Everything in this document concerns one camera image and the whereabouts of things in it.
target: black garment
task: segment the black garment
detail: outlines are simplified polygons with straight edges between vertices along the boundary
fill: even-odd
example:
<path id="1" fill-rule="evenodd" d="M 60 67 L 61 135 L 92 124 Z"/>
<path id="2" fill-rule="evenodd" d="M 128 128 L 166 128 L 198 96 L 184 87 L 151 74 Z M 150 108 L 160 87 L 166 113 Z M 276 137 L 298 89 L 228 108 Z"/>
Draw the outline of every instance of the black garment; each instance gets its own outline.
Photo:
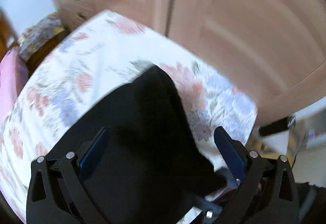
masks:
<path id="1" fill-rule="evenodd" d="M 77 151 L 103 126 L 109 147 L 84 186 L 113 224 L 174 224 L 192 207 L 183 190 L 205 196 L 226 184 L 198 152 L 177 90 L 156 66 L 104 97 L 46 158 Z"/>

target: pink fabric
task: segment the pink fabric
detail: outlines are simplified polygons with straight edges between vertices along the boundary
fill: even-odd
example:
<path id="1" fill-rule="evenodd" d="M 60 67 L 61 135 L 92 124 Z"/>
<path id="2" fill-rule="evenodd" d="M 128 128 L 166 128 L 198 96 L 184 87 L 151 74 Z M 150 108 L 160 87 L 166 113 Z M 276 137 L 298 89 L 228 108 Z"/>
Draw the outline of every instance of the pink fabric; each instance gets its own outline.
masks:
<path id="1" fill-rule="evenodd" d="M 14 108 L 28 79 L 28 70 L 14 47 L 0 63 L 0 123 Z"/>

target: white floral fabric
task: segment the white floral fabric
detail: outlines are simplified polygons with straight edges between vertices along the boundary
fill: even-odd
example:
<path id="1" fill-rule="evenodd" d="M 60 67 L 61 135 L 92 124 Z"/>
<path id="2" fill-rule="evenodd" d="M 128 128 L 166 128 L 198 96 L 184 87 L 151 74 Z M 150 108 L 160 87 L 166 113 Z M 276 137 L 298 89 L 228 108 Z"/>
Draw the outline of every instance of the white floral fabric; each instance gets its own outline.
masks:
<path id="1" fill-rule="evenodd" d="M 216 170 L 225 166 L 212 138 L 217 126 L 246 143 L 256 108 L 242 91 L 157 32 L 103 11 L 46 57 L 0 126 L 0 189 L 22 221 L 31 162 L 46 155 L 102 97 L 153 64 L 174 81 L 194 141 Z M 189 223 L 197 214 L 192 209 L 180 222 Z"/>

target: cabinet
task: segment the cabinet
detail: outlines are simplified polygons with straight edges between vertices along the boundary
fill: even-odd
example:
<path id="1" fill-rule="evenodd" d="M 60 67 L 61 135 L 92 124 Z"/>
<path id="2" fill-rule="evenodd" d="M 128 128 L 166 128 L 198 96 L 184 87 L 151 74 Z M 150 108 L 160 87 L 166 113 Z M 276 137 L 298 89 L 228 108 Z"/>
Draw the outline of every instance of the cabinet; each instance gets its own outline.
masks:
<path id="1" fill-rule="evenodd" d="M 74 29 L 118 12 L 203 58 L 245 91 L 266 124 L 326 95 L 325 0 L 56 0 Z"/>

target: mattress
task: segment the mattress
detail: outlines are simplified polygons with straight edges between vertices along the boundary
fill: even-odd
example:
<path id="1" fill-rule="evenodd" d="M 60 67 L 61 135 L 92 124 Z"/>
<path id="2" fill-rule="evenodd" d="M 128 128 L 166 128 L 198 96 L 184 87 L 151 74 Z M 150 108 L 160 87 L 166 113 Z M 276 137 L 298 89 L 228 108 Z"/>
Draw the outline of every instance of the mattress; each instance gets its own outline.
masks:
<path id="1" fill-rule="evenodd" d="M 257 115 L 246 94 L 171 40 L 103 11 L 45 58 L 2 126 L 0 188 L 23 222 L 31 162 L 46 155 L 102 97 L 153 64 L 174 81 L 197 148 L 215 170 L 226 166 L 212 138 L 217 126 L 246 143 Z M 198 210 L 192 209 L 180 223 L 190 223 L 197 215 Z"/>

